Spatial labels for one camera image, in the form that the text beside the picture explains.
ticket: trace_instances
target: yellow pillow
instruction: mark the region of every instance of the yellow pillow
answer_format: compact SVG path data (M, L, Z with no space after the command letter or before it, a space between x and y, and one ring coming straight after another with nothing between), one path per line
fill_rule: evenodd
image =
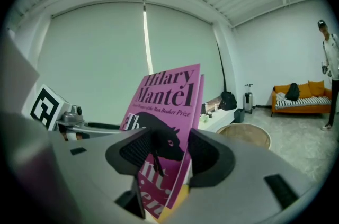
M312 93L311 93L311 90L309 89L308 84L299 85L298 88L299 88L299 91L300 91L300 94L299 94L300 99L312 97Z
M312 82L308 81L308 86L311 90L311 93L315 97L321 97L325 94L325 82Z
M275 90L275 92L277 92L277 93L282 92L282 93L286 94L287 91L290 89L290 86L291 86L291 85L286 85L286 86L275 86L275 87L274 87L274 90Z

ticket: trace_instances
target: sneaker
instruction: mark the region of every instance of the sneaker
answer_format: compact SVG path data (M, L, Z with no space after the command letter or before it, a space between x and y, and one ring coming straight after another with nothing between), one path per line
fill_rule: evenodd
M322 130L323 130L323 131L330 131L331 128L332 128L331 125L326 124L325 126L322 127Z

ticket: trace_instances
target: luggage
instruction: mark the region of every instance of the luggage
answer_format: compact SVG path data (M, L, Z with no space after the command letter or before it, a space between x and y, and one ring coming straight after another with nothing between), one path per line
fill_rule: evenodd
M250 90L251 90L251 86L253 86L253 84L247 84L245 86L248 86L248 92L246 92L243 96L243 108L244 108L245 112L252 114L252 111L253 111L253 94L252 94L252 92L250 92Z

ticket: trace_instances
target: pink book cover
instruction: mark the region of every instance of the pink book cover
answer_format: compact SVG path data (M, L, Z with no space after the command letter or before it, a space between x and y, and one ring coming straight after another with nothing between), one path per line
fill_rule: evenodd
M144 209L158 218L167 203L186 151L200 84L200 64L145 76L124 116L120 130L150 127L159 131L158 172L149 154L138 173Z
M197 104L195 106L194 118L193 118L193 123L192 123L192 128L196 128L196 129L198 128L198 125L199 125L199 117L201 113L204 82L205 82L205 77L204 77L204 74L202 74L200 77L198 99L197 99ZM182 185L184 184L184 181L185 181L186 175L189 172L190 166L191 166L191 156L190 156L190 153L188 152L188 147L186 147L184 159L181 163L179 174L177 176L176 182L174 183L173 190L171 192L171 195L166 205L170 209L173 207L175 200L177 196L179 195L180 189Z

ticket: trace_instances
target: table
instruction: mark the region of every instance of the table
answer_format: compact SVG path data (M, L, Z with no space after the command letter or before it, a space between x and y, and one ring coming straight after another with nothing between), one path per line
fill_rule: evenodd
M247 123L233 123L221 127L217 133L228 138L240 139L247 143L252 143L266 149L271 147L271 137L259 126Z
M230 124L234 120L234 112L237 109L222 110L218 109L217 112L212 112L212 117L207 122L199 122L198 129L210 132L217 132L223 126Z

